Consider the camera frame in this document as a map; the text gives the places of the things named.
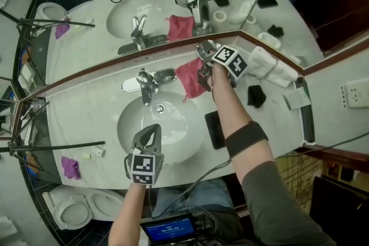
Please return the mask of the narrow wood-framed mirror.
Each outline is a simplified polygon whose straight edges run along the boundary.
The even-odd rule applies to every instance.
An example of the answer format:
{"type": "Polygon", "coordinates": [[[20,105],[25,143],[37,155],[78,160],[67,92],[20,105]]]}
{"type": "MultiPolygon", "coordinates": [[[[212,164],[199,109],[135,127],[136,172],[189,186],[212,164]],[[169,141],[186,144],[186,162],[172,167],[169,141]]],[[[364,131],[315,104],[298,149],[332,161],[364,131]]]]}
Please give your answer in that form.
{"type": "Polygon", "coordinates": [[[369,50],[369,0],[256,0],[242,29],[308,69],[369,50]]]}

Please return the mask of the dark wooden door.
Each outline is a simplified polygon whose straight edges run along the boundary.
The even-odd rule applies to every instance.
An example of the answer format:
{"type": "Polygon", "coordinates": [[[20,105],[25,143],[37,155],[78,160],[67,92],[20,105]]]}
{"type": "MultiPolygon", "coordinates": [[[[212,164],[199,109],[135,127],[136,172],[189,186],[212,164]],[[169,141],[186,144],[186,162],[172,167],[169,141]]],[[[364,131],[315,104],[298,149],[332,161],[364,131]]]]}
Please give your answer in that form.
{"type": "Polygon", "coordinates": [[[369,246],[369,195],[315,177],[310,216],[337,246],[369,246]]]}

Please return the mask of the person's blue jeans legs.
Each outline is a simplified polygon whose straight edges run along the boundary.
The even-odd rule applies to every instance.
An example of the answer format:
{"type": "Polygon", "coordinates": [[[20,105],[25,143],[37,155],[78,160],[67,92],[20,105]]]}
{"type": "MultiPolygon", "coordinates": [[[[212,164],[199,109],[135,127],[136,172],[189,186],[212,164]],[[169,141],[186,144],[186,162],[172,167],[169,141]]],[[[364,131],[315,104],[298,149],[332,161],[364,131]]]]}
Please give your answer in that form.
{"type": "Polygon", "coordinates": [[[160,188],[152,217],[199,207],[207,210],[234,207],[227,185],[221,178],[201,181],[188,193],[185,193],[186,189],[186,186],[160,188]]]}

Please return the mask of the person's dark shirt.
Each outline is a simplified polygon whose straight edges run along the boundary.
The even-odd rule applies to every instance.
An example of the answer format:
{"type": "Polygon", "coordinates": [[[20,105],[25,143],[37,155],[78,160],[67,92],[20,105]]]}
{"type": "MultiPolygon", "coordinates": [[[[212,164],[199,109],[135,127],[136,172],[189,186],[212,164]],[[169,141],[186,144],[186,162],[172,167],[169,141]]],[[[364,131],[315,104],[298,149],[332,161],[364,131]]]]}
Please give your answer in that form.
{"type": "Polygon", "coordinates": [[[245,246],[337,246],[302,210],[273,161],[252,169],[242,189],[255,234],[245,246]]]}

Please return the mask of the person's right forearm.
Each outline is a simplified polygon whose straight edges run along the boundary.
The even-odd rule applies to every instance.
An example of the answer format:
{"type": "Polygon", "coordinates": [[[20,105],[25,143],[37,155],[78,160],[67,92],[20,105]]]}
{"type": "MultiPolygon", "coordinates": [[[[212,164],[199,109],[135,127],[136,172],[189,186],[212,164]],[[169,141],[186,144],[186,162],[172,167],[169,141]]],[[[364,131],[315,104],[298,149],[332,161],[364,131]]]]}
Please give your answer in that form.
{"type": "MultiPolygon", "coordinates": [[[[228,138],[249,124],[252,119],[228,81],[228,72],[225,67],[214,63],[209,83],[212,86],[213,99],[219,113],[224,138],[228,138]]],[[[232,163],[238,178],[241,179],[258,165],[273,160],[269,142],[263,140],[233,157],[232,163]]]]}

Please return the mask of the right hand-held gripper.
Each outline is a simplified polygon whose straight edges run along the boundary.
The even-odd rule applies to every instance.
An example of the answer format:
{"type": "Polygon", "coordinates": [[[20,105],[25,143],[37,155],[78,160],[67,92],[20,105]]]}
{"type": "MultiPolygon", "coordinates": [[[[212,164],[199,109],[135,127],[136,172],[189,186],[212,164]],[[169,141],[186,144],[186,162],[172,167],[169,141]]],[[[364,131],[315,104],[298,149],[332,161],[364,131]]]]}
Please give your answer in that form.
{"type": "Polygon", "coordinates": [[[204,51],[207,53],[201,56],[204,66],[197,72],[198,82],[201,85],[204,84],[204,87],[209,86],[208,78],[212,77],[212,66],[214,63],[218,63],[227,69],[231,85],[235,87],[236,81],[247,69],[247,63],[241,56],[239,50],[230,46],[222,46],[220,43],[216,43],[213,40],[205,40],[204,51]]]}

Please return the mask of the white wall power socket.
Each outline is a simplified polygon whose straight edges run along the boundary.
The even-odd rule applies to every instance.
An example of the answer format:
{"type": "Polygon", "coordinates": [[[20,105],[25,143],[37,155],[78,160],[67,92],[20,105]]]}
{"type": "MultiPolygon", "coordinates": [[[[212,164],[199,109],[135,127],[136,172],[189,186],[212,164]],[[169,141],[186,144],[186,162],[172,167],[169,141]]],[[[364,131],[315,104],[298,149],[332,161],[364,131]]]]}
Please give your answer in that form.
{"type": "Polygon", "coordinates": [[[349,81],[340,90],[344,108],[369,108],[369,78],[349,81]]]}

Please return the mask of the chest-mounted screen device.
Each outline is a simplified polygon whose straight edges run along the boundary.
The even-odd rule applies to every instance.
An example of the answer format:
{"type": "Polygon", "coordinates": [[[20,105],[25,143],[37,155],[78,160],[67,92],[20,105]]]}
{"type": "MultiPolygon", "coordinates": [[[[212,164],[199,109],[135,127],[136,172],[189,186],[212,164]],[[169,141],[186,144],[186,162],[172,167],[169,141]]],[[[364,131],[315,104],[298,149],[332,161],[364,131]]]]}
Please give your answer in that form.
{"type": "Polygon", "coordinates": [[[152,246],[181,243],[196,238],[198,234],[190,213],[150,219],[140,225],[152,246]]]}

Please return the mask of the white green sign card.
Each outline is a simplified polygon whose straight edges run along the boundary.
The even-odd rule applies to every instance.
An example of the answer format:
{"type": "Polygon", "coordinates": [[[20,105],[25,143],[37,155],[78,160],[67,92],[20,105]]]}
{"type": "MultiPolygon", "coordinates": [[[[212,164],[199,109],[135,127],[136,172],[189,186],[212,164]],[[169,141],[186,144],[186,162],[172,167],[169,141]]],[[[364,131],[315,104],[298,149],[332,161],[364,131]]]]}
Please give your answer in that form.
{"type": "Polygon", "coordinates": [[[289,110],[299,109],[311,104],[309,95],[304,88],[297,88],[286,92],[283,94],[283,98],[289,110]]]}

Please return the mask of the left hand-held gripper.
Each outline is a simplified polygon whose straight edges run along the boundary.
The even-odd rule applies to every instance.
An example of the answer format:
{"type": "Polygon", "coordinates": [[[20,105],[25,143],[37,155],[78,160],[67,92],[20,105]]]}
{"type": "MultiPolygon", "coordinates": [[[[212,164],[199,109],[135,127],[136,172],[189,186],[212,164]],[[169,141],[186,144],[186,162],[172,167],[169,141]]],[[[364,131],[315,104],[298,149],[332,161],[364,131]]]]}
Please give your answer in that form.
{"type": "Polygon", "coordinates": [[[161,153],[161,126],[152,124],[136,133],[132,147],[151,152],[130,153],[125,159],[126,176],[133,184],[153,186],[163,167],[164,154],[161,153]]]}

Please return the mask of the dark wooden door frame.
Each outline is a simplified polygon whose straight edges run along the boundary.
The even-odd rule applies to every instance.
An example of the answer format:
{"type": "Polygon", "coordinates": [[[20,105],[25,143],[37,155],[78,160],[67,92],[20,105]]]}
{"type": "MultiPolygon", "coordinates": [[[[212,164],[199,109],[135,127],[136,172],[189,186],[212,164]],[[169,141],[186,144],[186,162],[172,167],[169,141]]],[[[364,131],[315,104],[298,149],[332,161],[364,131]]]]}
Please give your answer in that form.
{"type": "Polygon", "coordinates": [[[310,157],[338,164],[360,172],[369,173],[369,154],[350,152],[346,150],[330,148],[319,145],[303,145],[295,149],[297,153],[303,153],[310,157]]]}

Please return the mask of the white folded towel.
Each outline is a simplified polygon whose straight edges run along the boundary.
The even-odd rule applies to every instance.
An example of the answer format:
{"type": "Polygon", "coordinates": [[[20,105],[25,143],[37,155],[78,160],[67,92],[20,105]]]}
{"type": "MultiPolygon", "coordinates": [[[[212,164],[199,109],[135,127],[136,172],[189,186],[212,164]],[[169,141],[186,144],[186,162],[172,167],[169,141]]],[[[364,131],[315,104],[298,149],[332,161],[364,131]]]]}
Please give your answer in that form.
{"type": "Polygon", "coordinates": [[[265,78],[277,65],[277,60],[264,48],[256,46],[247,60],[247,73],[257,79],[265,78]]]}
{"type": "Polygon", "coordinates": [[[298,77],[299,73],[296,70],[281,60],[278,60],[266,79],[275,85],[287,88],[292,82],[296,81],[298,77]]]}

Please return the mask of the long black tray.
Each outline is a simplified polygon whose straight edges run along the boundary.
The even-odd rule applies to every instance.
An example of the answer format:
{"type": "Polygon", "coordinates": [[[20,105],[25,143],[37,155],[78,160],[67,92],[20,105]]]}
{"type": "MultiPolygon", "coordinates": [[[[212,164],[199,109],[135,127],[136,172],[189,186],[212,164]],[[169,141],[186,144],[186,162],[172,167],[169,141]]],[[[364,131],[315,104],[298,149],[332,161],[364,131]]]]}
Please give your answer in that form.
{"type": "Polygon", "coordinates": [[[314,119],[312,114],[312,105],[310,94],[308,91],[308,85],[304,77],[299,77],[295,81],[296,90],[301,90],[303,94],[307,96],[309,99],[309,103],[305,106],[299,107],[298,110],[300,112],[300,117],[302,120],[302,133],[303,140],[307,143],[315,142],[315,127],[314,127],[314,119]]]}

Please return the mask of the clear glass tumbler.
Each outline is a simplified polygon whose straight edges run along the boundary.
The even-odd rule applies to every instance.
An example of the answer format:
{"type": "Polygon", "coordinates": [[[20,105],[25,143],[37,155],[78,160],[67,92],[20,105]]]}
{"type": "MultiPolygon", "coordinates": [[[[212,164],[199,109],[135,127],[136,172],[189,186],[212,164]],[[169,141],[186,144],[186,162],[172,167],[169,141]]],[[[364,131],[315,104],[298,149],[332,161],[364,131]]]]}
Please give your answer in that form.
{"type": "Polygon", "coordinates": [[[36,113],[37,111],[41,110],[45,105],[46,101],[43,99],[33,99],[29,102],[28,111],[36,113]]]}

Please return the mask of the large wood-framed mirror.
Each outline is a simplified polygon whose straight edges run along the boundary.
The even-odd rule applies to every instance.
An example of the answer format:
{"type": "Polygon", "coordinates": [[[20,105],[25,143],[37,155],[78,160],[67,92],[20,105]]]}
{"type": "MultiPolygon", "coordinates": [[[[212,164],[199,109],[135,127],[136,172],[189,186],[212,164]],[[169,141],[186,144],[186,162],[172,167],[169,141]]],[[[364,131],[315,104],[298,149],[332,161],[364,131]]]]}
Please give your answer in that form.
{"type": "Polygon", "coordinates": [[[15,93],[35,95],[134,52],[239,29],[257,0],[92,0],[59,19],[17,18],[22,62],[15,93]]]}

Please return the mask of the person's left forearm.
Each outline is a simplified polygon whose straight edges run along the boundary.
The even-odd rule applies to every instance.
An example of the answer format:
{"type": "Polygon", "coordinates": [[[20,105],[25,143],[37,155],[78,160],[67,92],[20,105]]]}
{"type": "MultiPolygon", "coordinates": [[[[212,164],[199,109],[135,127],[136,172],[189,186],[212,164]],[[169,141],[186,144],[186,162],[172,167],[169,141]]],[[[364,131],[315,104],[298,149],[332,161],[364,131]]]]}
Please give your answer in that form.
{"type": "Polygon", "coordinates": [[[108,246],[138,246],[146,186],[132,183],[118,217],[112,224],[108,246]]]}

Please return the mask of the cream paper roll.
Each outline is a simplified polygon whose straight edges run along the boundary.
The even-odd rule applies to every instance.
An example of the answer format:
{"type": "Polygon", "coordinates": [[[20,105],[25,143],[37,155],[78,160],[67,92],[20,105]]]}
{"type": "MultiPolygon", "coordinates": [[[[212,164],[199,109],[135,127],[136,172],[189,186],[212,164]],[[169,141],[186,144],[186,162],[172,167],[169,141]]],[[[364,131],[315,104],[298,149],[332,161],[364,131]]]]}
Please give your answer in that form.
{"type": "Polygon", "coordinates": [[[55,205],[52,201],[51,195],[49,192],[44,192],[42,193],[42,197],[44,199],[44,202],[49,210],[50,213],[53,213],[55,205]]]}

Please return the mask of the black armband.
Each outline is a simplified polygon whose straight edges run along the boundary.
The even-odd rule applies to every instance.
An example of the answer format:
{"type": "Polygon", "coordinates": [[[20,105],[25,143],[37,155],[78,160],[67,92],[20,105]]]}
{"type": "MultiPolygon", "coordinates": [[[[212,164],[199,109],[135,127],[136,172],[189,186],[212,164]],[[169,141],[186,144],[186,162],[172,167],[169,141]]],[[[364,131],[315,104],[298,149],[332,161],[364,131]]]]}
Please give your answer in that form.
{"type": "Polygon", "coordinates": [[[242,151],[263,140],[268,141],[269,139],[262,127],[257,122],[250,121],[228,136],[225,139],[225,145],[230,159],[233,159],[242,151]]]}

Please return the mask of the chrome faucet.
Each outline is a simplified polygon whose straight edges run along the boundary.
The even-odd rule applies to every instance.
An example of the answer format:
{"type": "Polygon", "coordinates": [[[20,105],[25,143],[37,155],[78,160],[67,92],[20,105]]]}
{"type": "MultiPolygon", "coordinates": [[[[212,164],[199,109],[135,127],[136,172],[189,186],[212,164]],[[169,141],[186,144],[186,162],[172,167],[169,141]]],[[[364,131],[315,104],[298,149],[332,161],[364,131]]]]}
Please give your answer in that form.
{"type": "Polygon", "coordinates": [[[173,68],[150,73],[142,68],[135,77],[122,82],[122,91],[124,93],[133,93],[140,90],[144,106],[150,106],[152,94],[159,92],[159,86],[172,83],[176,81],[177,77],[173,68]]]}

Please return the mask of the black tripod stand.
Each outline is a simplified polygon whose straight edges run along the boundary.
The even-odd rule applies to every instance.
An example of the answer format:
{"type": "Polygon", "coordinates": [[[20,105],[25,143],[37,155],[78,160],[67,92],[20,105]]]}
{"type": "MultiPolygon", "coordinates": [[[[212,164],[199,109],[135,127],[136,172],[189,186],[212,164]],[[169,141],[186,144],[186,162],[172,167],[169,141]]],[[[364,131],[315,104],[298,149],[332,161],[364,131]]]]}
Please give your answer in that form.
{"type": "MultiPolygon", "coordinates": [[[[24,160],[23,157],[20,157],[18,153],[23,153],[23,152],[34,153],[36,151],[54,151],[54,150],[75,149],[75,148],[80,148],[80,147],[101,146],[101,145],[106,144],[105,141],[97,141],[97,142],[77,143],[77,144],[72,144],[72,145],[58,145],[58,146],[51,146],[51,145],[37,146],[37,145],[34,145],[32,142],[25,146],[18,145],[17,144],[18,138],[21,138],[21,133],[25,131],[28,128],[28,126],[31,126],[30,136],[32,136],[33,121],[46,109],[46,106],[48,105],[49,105],[49,102],[47,102],[46,105],[41,110],[37,111],[35,115],[29,120],[27,120],[25,124],[21,126],[19,129],[16,129],[16,128],[13,129],[14,131],[16,131],[16,133],[11,137],[10,141],[7,143],[6,146],[0,147],[0,154],[7,153],[11,157],[15,157],[16,159],[18,159],[19,161],[27,165],[28,163],[26,162],[26,160],[24,160]]],[[[39,171],[42,171],[52,177],[56,177],[52,173],[47,172],[42,166],[39,166],[39,171]]]]}

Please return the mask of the purple cloth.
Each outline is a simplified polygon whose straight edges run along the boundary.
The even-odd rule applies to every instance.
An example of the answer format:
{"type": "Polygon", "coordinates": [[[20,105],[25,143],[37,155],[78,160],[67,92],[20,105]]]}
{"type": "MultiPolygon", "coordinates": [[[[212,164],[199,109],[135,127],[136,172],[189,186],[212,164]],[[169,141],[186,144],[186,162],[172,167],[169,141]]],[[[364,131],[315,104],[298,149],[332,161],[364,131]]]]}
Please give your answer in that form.
{"type": "Polygon", "coordinates": [[[66,178],[76,180],[81,178],[78,161],[62,156],[61,164],[66,178]]]}

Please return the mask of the black smartphone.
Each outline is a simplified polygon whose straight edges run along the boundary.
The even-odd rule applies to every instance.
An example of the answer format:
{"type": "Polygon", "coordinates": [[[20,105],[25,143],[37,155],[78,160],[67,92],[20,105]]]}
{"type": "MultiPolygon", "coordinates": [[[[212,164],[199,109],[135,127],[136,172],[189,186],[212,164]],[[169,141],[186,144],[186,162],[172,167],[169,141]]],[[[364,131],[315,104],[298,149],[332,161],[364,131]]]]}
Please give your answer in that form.
{"type": "Polygon", "coordinates": [[[221,128],[220,118],[217,111],[207,113],[205,121],[208,128],[210,140],[214,150],[219,150],[225,147],[225,138],[221,128]]]}

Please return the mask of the red cloth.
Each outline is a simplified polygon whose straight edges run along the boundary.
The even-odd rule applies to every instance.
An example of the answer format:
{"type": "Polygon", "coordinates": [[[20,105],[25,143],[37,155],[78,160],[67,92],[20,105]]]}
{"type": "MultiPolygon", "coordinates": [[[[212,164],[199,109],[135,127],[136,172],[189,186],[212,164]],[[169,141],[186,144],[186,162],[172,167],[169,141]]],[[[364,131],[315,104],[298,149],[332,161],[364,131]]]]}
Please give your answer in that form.
{"type": "Polygon", "coordinates": [[[179,78],[184,87],[184,103],[187,99],[196,98],[206,91],[210,92],[210,87],[204,87],[204,84],[201,85],[197,79],[197,72],[202,66],[204,66],[204,62],[200,58],[196,58],[179,66],[175,70],[176,76],[179,78]]]}

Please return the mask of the white toilet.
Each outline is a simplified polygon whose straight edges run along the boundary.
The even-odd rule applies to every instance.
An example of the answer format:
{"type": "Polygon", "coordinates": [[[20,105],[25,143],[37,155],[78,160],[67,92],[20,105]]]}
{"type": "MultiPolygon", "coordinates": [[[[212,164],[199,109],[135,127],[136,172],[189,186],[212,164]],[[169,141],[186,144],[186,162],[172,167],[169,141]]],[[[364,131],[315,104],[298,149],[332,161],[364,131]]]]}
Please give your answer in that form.
{"type": "Polygon", "coordinates": [[[61,230],[77,230],[91,220],[113,221],[124,197],[111,190],[60,185],[50,192],[55,205],[51,213],[61,230]]]}

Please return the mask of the white sink basin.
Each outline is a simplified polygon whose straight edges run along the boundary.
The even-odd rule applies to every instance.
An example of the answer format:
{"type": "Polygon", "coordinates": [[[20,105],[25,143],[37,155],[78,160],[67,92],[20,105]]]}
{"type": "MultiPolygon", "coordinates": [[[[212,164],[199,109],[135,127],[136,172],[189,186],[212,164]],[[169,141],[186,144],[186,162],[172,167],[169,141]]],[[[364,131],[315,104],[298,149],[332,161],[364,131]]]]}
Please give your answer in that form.
{"type": "Polygon", "coordinates": [[[201,135],[201,117],[197,106],[173,92],[153,95],[149,106],[142,98],[133,100],[119,117],[117,132],[123,149],[132,147],[133,136],[152,124],[161,126],[161,152],[164,166],[186,161],[199,151],[204,136],[201,135]]]}

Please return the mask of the orange blue bag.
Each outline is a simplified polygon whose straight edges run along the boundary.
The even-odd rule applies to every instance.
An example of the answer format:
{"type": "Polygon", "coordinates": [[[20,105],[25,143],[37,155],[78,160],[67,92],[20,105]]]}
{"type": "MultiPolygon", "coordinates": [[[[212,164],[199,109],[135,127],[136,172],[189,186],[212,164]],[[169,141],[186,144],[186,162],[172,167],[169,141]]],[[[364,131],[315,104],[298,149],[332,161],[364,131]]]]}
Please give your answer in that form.
{"type": "Polygon", "coordinates": [[[38,176],[39,175],[39,166],[37,164],[37,161],[36,161],[35,157],[31,154],[26,154],[25,160],[28,163],[27,167],[28,167],[28,170],[30,171],[30,174],[33,175],[33,176],[38,176]]]}

